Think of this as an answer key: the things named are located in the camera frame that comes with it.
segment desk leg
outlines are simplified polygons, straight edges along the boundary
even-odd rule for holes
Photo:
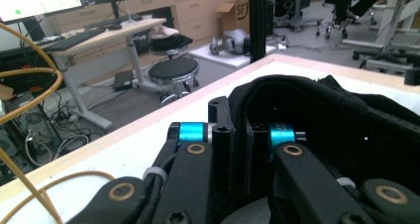
[[[66,58],[63,56],[53,56],[53,58],[56,62],[58,70],[62,74],[62,79],[65,82],[65,86],[70,91],[71,96],[77,105],[77,115],[90,121],[93,124],[96,124],[97,126],[101,127],[106,131],[110,130],[114,126],[112,122],[87,110],[86,105],[84,104],[80,94],[78,93],[77,87],[74,85],[73,80],[68,74],[68,68],[65,66]]]
[[[127,50],[129,52],[130,59],[133,63],[134,70],[136,71],[136,76],[139,83],[138,85],[140,87],[145,87],[145,88],[149,88],[149,89],[161,92],[162,90],[161,86],[151,83],[145,79],[145,76],[143,75],[142,67],[140,66],[140,60],[136,51],[136,47],[133,42],[133,38],[131,36],[126,37],[126,41],[127,41]]]

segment round stool seat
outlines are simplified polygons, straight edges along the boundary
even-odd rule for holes
[[[149,70],[149,77],[157,84],[171,84],[185,81],[197,73],[197,61],[188,57],[178,57],[156,63]]]

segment gray floor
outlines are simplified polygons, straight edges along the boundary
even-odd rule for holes
[[[317,2],[312,3],[310,8],[303,10],[303,17],[321,17],[324,18],[324,21],[331,21],[331,12],[331,7],[323,6],[321,2]],[[376,12],[375,17],[380,22],[381,13]],[[348,27],[348,39],[373,42],[377,36],[377,31],[370,30],[369,27],[370,16],[361,17],[359,25],[350,25]],[[352,59],[353,50],[356,47],[342,44],[340,30],[333,30],[329,40],[324,38],[325,28],[320,30],[321,35],[319,37],[316,37],[316,32],[317,27],[315,23],[306,24],[299,33],[294,33],[290,28],[275,28],[274,35],[267,37],[267,44],[277,46],[278,36],[286,36],[288,48],[284,51],[276,50],[276,53],[289,56],[300,56],[340,64],[342,66],[359,67],[361,60]],[[418,42],[419,38],[396,36],[395,40],[397,42],[406,42],[407,40],[410,40],[412,44],[415,44]],[[200,86],[193,87],[193,92],[235,71],[233,68],[222,66],[205,59],[196,58],[196,60],[200,66],[200,71],[197,75]],[[95,86],[87,86],[82,89],[83,99],[88,108],[94,113],[114,122],[115,126],[110,132],[159,109],[158,92],[150,92],[138,88],[114,92],[112,86],[110,86],[111,84],[112,80],[108,80]],[[61,96],[65,97],[65,90],[58,91],[58,93],[61,93]],[[71,100],[69,101],[69,107],[70,110],[73,107]],[[80,120],[77,125],[70,123],[67,124],[66,127],[77,131],[88,132],[92,135],[92,139],[106,134],[106,131],[102,131],[82,120]],[[64,137],[70,136],[68,129],[59,130],[64,132]],[[258,211],[257,213],[259,215],[263,214],[261,217],[258,217],[259,221],[257,222],[249,222],[249,219],[247,222],[244,222],[241,216],[244,218],[249,218],[250,216],[240,214],[239,217],[236,216],[235,218],[232,218],[238,221],[230,219],[227,223],[266,223],[267,215],[269,216],[266,207],[263,208],[263,212]]]

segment black bag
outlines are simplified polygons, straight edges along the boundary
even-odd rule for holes
[[[238,192],[252,192],[253,124],[281,122],[305,132],[306,147],[357,188],[383,178],[420,194],[420,116],[383,95],[346,91],[331,75],[318,81],[269,75],[236,87],[229,106]],[[378,216],[374,220],[381,222]]]

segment gold grommet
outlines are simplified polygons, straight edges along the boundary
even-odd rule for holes
[[[122,187],[128,187],[128,190],[122,194],[116,193],[118,188]],[[109,191],[109,198],[111,198],[114,201],[124,201],[125,199],[131,197],[134,193],[136,188],[133,186],[132,183],[129,182],[122,182],[117,185],[115,185],[111,190]]]
[[[398,197],[391,197],[389,195],[386,194],[387,191],[391,191],[394,192],[395,194],[398,195]],[[391,186],[387,186],[387,185],[378,185],[376,187],[376,193],[377,195],[379,195],[381,198],[390,201],[392,203],[395,204],[405,204],[408,202],[408,198],[407,196],[401,192],[400,190],[396,189],[395,187],[391,187]]]
[[[186,151],[187,151],[188,153],[190,153],[190,154],[194,154],[194,155],[201,154],[201,153],[203,153],[205,150],[206,150],[206,147],[204,147],[204,146],[203,146],[203,145],[201,145],[201,144],[192,144],[192,145],[189,145],[189,146],[186,148]]]
[[[300,149],[300,148],[298,148],[298,147],[296,147],[296,146],[293,146],[293,145],[288,145],[288,146],[284,146],[283,147],[283,150],[286,152],[286,153],[288,153],[288,154],[290,154],[290,155],[293,155],[293,156],[300,156],[300,155],[302,155],[302,149]]]

